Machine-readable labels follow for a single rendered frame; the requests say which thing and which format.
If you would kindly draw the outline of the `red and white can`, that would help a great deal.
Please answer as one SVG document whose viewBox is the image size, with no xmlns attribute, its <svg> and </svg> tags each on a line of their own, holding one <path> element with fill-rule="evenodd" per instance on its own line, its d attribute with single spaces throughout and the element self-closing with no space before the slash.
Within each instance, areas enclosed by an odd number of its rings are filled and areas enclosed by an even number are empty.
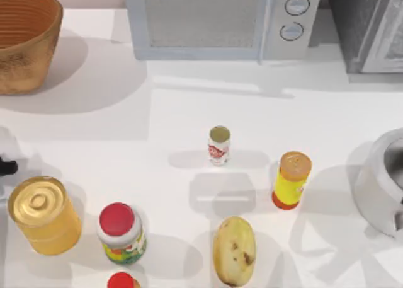
<svg viewBox="0 0 403 288">
<path fill-rule="evenodd" d="M 222 125 L 214 126 L 208 135 L 208 156 L 215 166 L 224 165 L 229 159 L 230 130 Z"/>
</svg>

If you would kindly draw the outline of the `yellow bottle with orange cap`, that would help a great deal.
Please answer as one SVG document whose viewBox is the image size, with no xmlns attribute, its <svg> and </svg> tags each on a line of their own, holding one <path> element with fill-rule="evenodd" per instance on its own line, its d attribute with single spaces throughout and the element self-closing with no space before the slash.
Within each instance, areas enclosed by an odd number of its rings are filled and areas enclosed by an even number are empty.
<svg viewBox="0 0 403 288">
<path fill-rule="evenodd" d="M 310 175 L 312 162 L 299 151 L 288 151 L 279 163 L 271 198 L 280 209 L 291 210 L 299 204 L 304 185 Z"/>
</svg>

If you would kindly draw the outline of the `pale microwave oven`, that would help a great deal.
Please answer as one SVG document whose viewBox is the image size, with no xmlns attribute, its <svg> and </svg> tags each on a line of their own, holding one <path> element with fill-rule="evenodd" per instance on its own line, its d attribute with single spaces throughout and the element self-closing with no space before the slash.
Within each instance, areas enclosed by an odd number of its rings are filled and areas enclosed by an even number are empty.
<svg viewBox="0 0 403 288">
<path fill-rule="evenodd" d="M 300 16 L 285 11 L 287 0 L 271 0 L 264 61 L 301 59 L 309 46 L 320 0 Z M 261 44 L 266 0 L 125 0 L 132 45 L 139 60 L 255 60 Z M 304 34 L 280 37 L 297 22 Z"/>
</svg>

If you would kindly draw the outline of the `yellow potato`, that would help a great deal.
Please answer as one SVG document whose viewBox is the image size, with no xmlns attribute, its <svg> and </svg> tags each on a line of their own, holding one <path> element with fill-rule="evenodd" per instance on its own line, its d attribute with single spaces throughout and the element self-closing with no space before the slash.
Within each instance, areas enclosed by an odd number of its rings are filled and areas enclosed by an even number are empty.
<svg viewBox="0 0 403 288">
<path fill-rule="evenodd" d="M 256 240 L 251 225 L 243 218 L 226 218 L 214 234 L 212 260 L 220 281 L 242 287 L 251 279 L 256 262 Z"/>
</svg>

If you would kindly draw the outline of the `red-lidded jar with green label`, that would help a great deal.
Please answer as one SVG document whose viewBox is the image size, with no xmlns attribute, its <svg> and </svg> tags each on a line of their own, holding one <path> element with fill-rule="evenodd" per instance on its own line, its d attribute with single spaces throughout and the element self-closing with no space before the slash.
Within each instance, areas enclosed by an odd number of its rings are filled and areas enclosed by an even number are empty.
<svg viewBox="0 0 403 288">
<path fill-rule="evenodd" d="M 106 257 L 120 265 L 137 262 L 147 248 L 140 215 L 123 202 L 114 202 L 103 208 L 98 216 L 97 235 Z"/>
</svg>

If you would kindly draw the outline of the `microwave knob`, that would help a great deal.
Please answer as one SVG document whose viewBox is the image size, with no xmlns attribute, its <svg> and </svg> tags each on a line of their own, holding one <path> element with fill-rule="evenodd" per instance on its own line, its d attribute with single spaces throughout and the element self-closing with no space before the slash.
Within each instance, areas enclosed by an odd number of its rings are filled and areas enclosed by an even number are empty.
<svg viewBox="0 0 403 288">
<path fill-rule="evenodd" d="M 309 0 L 287 0 L 285 2 L 285 11 L 290 16 L 300 16 L 307 12 L 310 7 Z"/>
<path fill-rule="evenodd" d="M 280 37 L 287 42 L 298 40 L 304 34 L 304 27 L 297 22 L 283 25 L 280 29 Z"/>
</svg>

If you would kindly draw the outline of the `gold tin can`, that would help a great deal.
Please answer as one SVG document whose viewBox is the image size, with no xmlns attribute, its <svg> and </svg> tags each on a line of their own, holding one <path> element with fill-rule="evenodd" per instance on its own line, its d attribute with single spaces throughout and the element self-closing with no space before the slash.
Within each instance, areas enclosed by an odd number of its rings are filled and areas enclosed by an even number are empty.
<svg viewBox="0 0 403 288">
<path fill-rule="evenodd" d="M 55 256 L 71 249 L 81 236 L 81 220 L 65 186 L 51 176 L 35 176 L 21 182 L 7 203 L 10 218 L 32 248 Z"/>
</svg>

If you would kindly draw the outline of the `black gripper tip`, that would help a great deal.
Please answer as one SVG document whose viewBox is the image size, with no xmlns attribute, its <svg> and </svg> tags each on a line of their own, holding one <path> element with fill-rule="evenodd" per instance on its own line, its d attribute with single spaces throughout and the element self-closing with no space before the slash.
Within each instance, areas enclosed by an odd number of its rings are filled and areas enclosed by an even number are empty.
<svg viewBox="0 0 403 288">
<path fill-rule="evenodd" d="M 0 157 L 0 177 L 13 175 L 18 171 L 18 164 L 16 161 L 4 161 Z"/>
</svg>

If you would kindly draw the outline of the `brown woven basket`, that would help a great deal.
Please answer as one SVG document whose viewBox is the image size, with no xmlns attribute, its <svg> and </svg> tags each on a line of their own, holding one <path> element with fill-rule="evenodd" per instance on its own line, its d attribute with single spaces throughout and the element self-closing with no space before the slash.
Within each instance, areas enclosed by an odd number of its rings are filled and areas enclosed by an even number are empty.
<svg viewBox="0 0 403 288">
<path fill-rule="evenodd" d="M 42 86 L 63 15 L 59 0 L 0 0 L 0 95 L 30 93 Z"/>
</svg>

